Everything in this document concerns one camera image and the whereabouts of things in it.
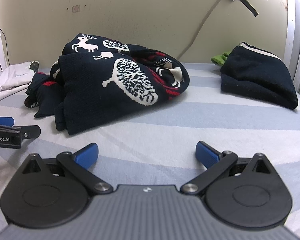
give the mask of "gray gripper body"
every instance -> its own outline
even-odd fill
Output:
[[[120,185],[92,198],[81,215],[61,226],[7,226],[0,240],[298,240],[283,226],[233,228],[212,216],[197,196],[175,186]]]

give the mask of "mattress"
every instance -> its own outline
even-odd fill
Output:
[[[53,158],[91,142],[98,144],[99,158],[90,171],[114,187],[175,184],[179,188],[204,171],[194,156],[197,142],[203,140],[239,157],[266,154],[293,198],[286,226],[300,237],[300,96],[298,108],[292,111],[224,94],[217,66],[183,65],[190,86],[175,100],[72,137],[56,130],[53,116],[34,119],[37,109],[24,106],[24,90],[0,101],[0,116],[12,116],[15,125],[41,127],[39,138],[24,140],[21,149],[0,148],[0,195],[28,154]],[[6,225],[0,211],[0,230]]]

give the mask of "green cloth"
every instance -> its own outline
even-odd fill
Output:
[[[211,58],[211,61],[213,64],[222,67],[223,64],[226,62],[226,60],[228,59],[230,53],[231,53],[231,51],[228,51],[221,55],[214,56]]]

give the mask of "folded black sweater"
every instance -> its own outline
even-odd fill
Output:
[[[295,109],[298,98],[290,73],[276,55],[242,42],[220,69],[221,91]]]
[[[54,115],[55,108],[65,98],[64,88],[42,72],[34,74],[26,94],[28,97],[25,100],[25,106],[28,108],[39,107],[38,112],[34,115],[35,118]]]
[[[180,62],[138,45],[78,34],[62,54],[50,77],[66,93],[56,128],[70,135],[166,102],[189,85]]]

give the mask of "white tree pattern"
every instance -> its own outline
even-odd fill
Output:
[[[165,71],[170,71],[171,74],[173,75],[174,77],[174,82],[171,83],[171,85],[175,88],[178,88],[181,86],[181,82],[185,81],[183,79],[183,76],[182,76],[182,70],[180,67],[175,67],[173,69],[170,69],[170,68],[156,68],[155,71],[159,74],[159,76],[162,76],[162,71],[165,70]]]
[[[126,58],[119,58],[114,62],[112,77],[102,82],[105,88],[114,82],[132,100],[144,106],[157,102],[158,95],[148,77],[141,71],[139,65]]]
[[[103,41],[103,46],[109,49],[117,49],[118,53],[121,53],[122,50],[129,51],[129,47],[126,44],[121,44],[115,41]]]

